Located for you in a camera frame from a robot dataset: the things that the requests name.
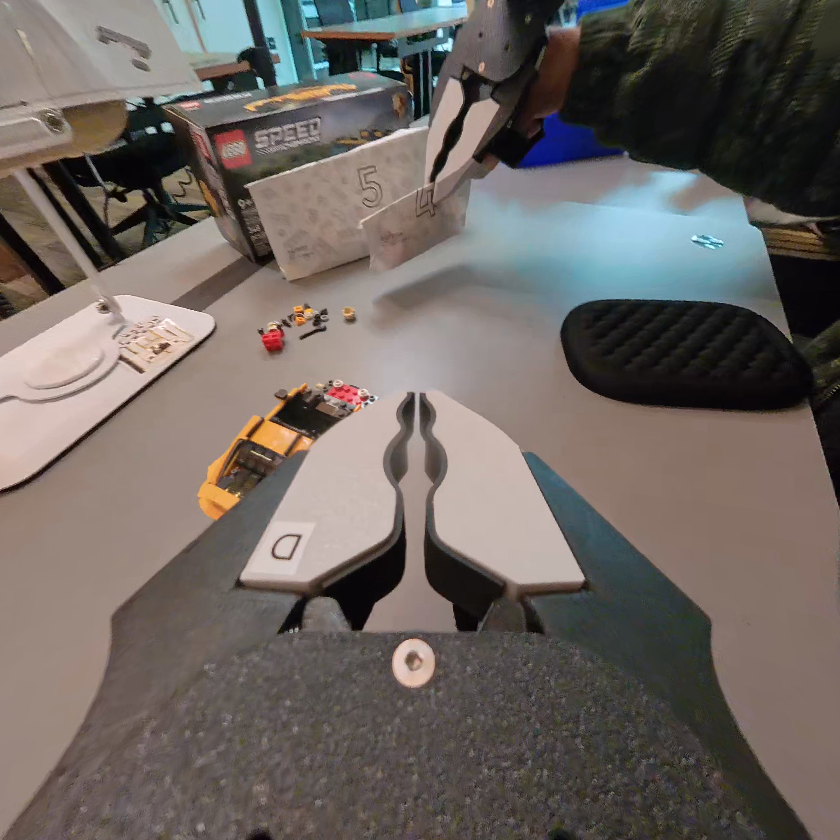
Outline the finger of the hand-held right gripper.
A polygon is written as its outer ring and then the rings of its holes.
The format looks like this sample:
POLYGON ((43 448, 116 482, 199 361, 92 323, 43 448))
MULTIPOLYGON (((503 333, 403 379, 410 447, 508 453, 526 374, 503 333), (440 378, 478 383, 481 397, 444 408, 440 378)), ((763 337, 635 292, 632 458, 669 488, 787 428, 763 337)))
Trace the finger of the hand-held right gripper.
POLYGON ((491 98, 469 102, 463 129, 451 151, 443 178, 432 184, 432 201, 441 203, 464 183, 480 179, 487 173, 483 163, 487 146, 501 128, 501 106, 491 98))
POLYGON ((451 77, 446 83, 440 83, 435 92, 435 111, 428 121, 425 184, 438 183, 443 178, 443 171, 448 157, 454 149, 461 131, 468 108, 465 87, 458 77, 451 77))

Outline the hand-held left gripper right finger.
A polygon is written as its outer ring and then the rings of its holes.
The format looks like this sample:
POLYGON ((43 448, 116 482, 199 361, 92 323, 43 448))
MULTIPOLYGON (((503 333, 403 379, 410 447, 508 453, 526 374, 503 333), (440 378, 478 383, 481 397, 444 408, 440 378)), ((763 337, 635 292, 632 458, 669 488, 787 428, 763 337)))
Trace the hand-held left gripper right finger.
POLYGON ((585 575, 519 445, 442 392, 421 394, 427 577, 448 599, 578 592, 585 575))

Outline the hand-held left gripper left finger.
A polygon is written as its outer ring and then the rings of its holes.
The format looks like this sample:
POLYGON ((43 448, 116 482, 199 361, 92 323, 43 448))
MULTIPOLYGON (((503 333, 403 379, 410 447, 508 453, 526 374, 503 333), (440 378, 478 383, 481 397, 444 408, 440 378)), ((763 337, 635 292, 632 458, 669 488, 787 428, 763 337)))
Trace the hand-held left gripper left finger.
POLYGON ((378 559, 403 531, 401 481, 415 393, 345 418, 304 455, 239 576, 245 588, 315 595, 378 559))

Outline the yellow lego car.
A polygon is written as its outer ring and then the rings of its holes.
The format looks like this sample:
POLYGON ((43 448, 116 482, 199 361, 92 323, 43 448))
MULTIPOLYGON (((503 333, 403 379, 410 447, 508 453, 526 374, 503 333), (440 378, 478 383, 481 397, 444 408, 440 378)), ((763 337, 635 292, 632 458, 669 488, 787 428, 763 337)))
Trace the yellow lego car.
POLYGON ((308 450, 345 417, 372 405, 368 390, 330 380, 278 391, 265 416, 252 416, 233 443, 207 469, 198 494, 199 508, 218 520, 290 457, 308 450))

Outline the small white numbered paper bag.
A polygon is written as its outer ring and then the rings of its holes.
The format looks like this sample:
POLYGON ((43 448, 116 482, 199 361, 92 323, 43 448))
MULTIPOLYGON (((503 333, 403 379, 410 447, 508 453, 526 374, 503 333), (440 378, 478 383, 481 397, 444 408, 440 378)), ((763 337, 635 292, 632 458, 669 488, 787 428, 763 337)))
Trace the small white numbered paper bag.
POLYGON ((435 203, 434 188, 427 185, 361 219, 370 270, 392 270, 459 235, 466 225, 470 188, 465 182, 435 203))

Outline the black lego set box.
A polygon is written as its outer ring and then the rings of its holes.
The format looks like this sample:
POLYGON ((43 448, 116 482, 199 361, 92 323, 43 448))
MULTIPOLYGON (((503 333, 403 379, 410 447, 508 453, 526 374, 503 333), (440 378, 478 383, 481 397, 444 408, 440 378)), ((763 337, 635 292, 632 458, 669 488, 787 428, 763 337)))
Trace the black lego set box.
POLYGON ((221 235, 258 265, 272 252, 248 184, 382 139, 415 116, 404 82, 361 70, 179 98, 163 111, 221 235))

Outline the pile of small lego pieces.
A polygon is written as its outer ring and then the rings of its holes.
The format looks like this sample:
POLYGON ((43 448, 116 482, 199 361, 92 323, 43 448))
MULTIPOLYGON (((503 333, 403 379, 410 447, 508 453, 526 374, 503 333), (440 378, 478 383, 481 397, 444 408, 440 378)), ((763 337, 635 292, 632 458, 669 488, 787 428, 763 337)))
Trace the pile of small lego pieces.
POLYGON ((264 350, 269 354, 278 354, 284 351, 289 333, 303 341, 326 333, 331 320, 332 314, 327 308, 318 309, 304 303, 294 307, 285 318, 268 322, 257 333, 264 350))

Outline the wooden background table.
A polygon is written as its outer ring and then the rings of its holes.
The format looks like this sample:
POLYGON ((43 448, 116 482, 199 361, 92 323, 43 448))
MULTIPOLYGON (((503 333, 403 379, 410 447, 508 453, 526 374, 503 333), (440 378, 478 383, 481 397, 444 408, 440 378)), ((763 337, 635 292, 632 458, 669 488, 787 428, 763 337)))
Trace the wooden background table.
POLYGON ((393 42, 398 59, 416 56, 412 94, 414 117, 420 119, 432 108, 434 81, 438 76, 434 68, 435 49, 447 44, 449 31, 459 28, 467 16, 467 4, 456 2, 450 6, 420 8, 360 22, 306 28, 301 35, 322 43, 326 49, 336 45, 356 49, 360 45, 393 42))

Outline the large white numbered paper bag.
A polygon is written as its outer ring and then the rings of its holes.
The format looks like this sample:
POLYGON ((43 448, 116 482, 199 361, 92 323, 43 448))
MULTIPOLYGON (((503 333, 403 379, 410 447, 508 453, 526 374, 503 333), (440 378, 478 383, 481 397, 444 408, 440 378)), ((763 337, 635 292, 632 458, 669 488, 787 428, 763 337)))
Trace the large white numbered paper bag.
POLYGON ((427 126, 246 186, 273 259, 289 282, 370 254, 361 221, 423 185, 427 126))

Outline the black office chair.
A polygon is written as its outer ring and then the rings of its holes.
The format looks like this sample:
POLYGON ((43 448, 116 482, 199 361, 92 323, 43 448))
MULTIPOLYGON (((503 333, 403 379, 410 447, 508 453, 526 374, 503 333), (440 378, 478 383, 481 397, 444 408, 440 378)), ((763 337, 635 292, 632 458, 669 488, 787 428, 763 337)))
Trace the black office chair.
POLYGON ((270 50, 263 46, 251 46, 237 54, 237 62, 246 63, 250 71, 263 81, 266 88, 277 84, 274 58, 270 50))
POLYGON ((163 181, 187 166, 186 158, 169 125, 167 113, 152 98, 128 111, 126 128, 108 149, 63 160, 70 177, 79 186, 100 187, 103 192, 103 220, 109 220, 109 202, 127 201, 130 193, 142 195, 144 204, 108 231, 116 236, 143 226, 143 242, 150 245, 157 235, 166 236, 175 224, 192 226, 192 213, 205 204, 178 203, 163 181))

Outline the long wooden background desk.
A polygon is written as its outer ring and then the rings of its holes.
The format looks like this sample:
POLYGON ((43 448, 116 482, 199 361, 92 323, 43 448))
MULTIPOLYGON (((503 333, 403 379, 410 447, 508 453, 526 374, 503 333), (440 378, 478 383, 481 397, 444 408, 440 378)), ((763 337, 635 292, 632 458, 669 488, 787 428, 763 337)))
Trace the long wooden background desk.
POLYGON ((257 58, 257 48, 248 47, 233 52, 186 51, 184 56, 201 81, 211 81, 214 88, 229 87, 231 79, 248 76, 258 88, 261 80, 253 60, 257 58))

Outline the sticker sheet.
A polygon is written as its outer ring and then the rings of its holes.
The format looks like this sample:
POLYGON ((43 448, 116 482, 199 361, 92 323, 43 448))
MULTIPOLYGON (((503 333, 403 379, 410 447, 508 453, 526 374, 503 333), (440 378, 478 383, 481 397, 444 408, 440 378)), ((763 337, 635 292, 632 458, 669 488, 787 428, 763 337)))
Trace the sticker sheet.
POLYGON ((196 336, 171 318, 154 316, 119 333, 119 360, 143 374, 180 358, 195 342, 196 336))

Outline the black wrist rest pad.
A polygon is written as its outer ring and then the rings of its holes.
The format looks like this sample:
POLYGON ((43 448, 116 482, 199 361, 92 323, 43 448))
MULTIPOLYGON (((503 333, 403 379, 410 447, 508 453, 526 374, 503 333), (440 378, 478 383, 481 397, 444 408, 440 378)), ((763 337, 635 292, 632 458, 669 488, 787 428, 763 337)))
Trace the black wrist rest pad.
POLYGON ((589 301, 565 317, 560 340, 574 378, 622 403, 767 412, 800 405, 814 387, 782 331, 722 302, 589 301))

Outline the person's torso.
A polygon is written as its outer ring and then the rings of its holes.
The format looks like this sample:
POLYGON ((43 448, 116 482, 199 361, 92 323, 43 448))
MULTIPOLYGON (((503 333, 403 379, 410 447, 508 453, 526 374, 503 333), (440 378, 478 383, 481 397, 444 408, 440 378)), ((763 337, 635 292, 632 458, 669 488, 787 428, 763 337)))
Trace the person's torso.
POLYGON ((811 407, 818 414, 839 394, 839 320, 807 340, 801 352, 812 371, 811 407))

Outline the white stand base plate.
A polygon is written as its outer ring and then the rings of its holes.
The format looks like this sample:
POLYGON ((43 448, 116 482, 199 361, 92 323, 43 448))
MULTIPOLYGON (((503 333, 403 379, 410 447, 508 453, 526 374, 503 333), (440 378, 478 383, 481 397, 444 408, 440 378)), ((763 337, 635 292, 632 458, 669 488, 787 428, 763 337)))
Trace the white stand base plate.
POLYGON ((190 92, 198 78, 153 2, 1 2, 2 176, 12 175, 65 243, 97 299, 2 356, 2 490, 30 480, 215 330, 212 316, 114 296, 29 168, 103 151, 130 99, 190 92), (154 316, 196 336, 176 360, 138 373, 119 333, 154 316))

